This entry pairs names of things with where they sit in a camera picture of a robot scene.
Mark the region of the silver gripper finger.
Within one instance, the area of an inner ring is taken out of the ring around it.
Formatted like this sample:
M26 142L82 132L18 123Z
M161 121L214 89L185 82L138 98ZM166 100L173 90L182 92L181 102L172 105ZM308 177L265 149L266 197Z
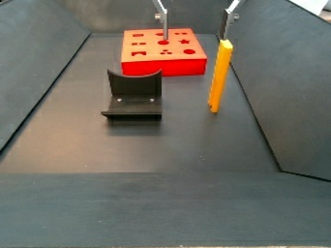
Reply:
M221 26L221 39L228 38L228 30L232 23L238 19L238 13L236 12L245 0L232 0L229 6L224 9L224 20Z
M161 3L161 0L150 0L153 7L157 11L154 18L160 20L162 24L162 39L168 39L168 11Z

